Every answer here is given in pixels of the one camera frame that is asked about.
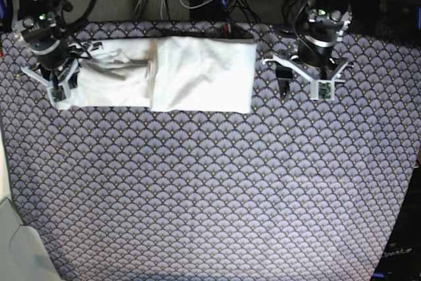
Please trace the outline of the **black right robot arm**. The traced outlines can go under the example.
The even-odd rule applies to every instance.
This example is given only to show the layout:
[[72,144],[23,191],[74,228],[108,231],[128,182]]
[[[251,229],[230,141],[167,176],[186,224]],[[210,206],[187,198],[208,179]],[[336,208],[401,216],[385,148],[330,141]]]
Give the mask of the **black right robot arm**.
[[23,73],[42,84],[52,105],[71,96],[81,60],[91,58],[91,47],[76,38],[76,32],[87,23],[97,0],[69,24],[64,14],[72,11],[69,0],[26,0],[18,18],[12,23],[16,39],[37,59]]

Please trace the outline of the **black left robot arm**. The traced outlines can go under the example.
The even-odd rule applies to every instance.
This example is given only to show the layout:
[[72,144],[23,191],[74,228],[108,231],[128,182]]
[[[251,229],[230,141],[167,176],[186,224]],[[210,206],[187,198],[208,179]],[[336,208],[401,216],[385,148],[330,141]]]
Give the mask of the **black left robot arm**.
[[276,65],[280,96],[286,99],[297,76],[310,84],[310,99],[333,101],[335,88],[345,83],[341,77],[350,67],[347,59],[335,59],[332,52],[343,40],[353,19],[351,0],[303,0],[291,28],[297,46],[263,59]]

